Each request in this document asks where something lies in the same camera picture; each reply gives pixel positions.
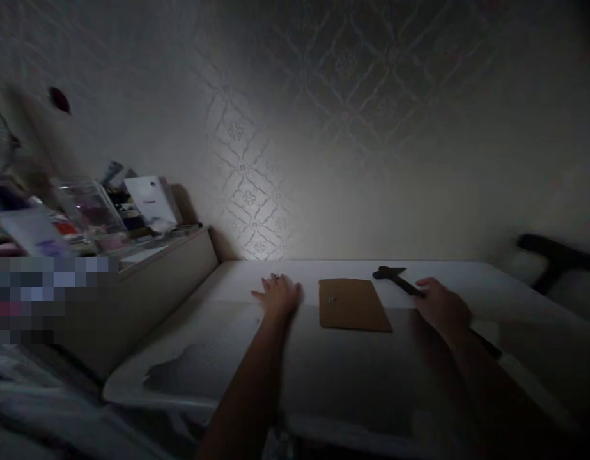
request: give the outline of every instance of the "hammer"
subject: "hammer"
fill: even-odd
[[[424,298],[424,292],[416,289],[413,285],[408,283],[405,279],[399,276],[403,273],[405,268],[391,268],[386,265],[378,267],[377,272],[373,272],[371,276],[375,279],[389,279],[393,281],[397,286],[406,291],[409,295],[415,295],[416,297]]]
[[[404,271],[405,271],[405,268],[402,268],[402,267],[391,268],[391,267],[387,267],[386,265],[382,265],[382,266],[378,267],[378,271],[373,272],[371,274],[371,276],[373,276],[374,279],[392,280],[397,286],[399,286],[401,289],[406,291],[409,295],[414,295],[416,297],[424,298],[424,292],[416,289],[413,285],[411,285],[405,279],[403,279],[399,276],[399,274],[403,273]],[[503,352],[499,348],[495,347],[491,342],[486,340],[484,337],[482,337],[482,335],[478,334],[476,331],[472,330],[472,332],[474,333],[474,336],[476,336],[480,340],[480,342],[485,347],[487,352],[494,359],[497,360],[501,357]]]

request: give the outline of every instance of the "white table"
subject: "white table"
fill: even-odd
[[[430,456],[433,449],[421,440],[450,438],[447,426],[466,433],[469,409],[446,347],[426,325],[410,324],[417,318],[411,298],[394,283],[372,278],[380,265],[406,267],[402,276],[412,283],[436,277],[458,292],[479,332],[516,356],[573,417],[586,410],[590,323],[478,262],[223,263],[111,374],[104,397],[185,410],[207,423],[261,319],[250,290],[260,289],[261,277],[283,273],[304,290],[284,359],[281,404],[288,428],[381,454]],[[318,281],[326,278],[371,280],[395,333],[320,328]]]

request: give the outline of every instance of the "paper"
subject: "paper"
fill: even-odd
[[[371,281],[320,280],[320,326],[392,333],[392,326]]]

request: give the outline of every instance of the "clear plastic container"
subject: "clear plastic container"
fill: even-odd
[[[112,256],[134,249],[101,184],[87,178],[51,179],[51,182],[63,209],[94,244],[97,254]]]

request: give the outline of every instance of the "left hand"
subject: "left hand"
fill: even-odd
[[[252,291],[252,295],[261,301],[265,316],[287,318],[299,304],[301,284],[292,283],[284,275],[271,274],[271,278],[261,279],[264,293]]]

